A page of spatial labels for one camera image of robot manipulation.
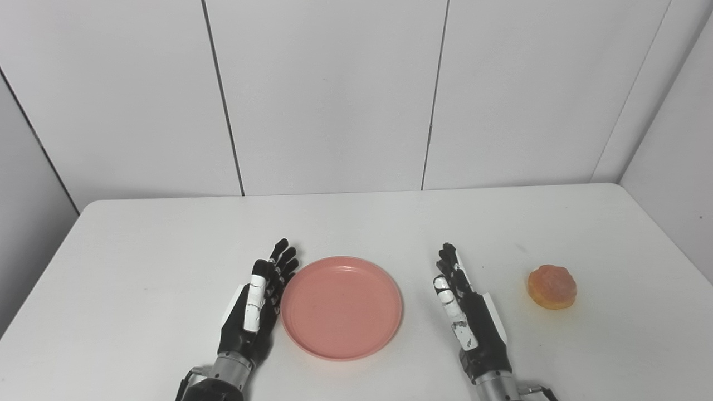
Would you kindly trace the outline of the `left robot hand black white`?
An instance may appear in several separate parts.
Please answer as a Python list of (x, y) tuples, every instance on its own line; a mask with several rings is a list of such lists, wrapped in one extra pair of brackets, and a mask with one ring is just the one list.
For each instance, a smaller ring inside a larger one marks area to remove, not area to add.
[(255, 262), (250, 281), (222, 325), (219, 354), (239, 354), (254, 366), (267, 359), (285, 289), (299, 265), (296, 248), (285, 238), (275, 244), (268, 259)]

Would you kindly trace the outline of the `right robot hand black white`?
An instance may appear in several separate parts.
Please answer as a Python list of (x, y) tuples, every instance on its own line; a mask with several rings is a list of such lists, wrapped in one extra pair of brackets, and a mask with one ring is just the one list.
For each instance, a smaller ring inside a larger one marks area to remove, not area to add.
[(461, 346), (463, 371), (472, 382), (491, 371), (512, 373), (492, 300), (473, 289), (453, 244), (444, 243), (438, 256), (440, 273), (433, 279), (433, 287)]

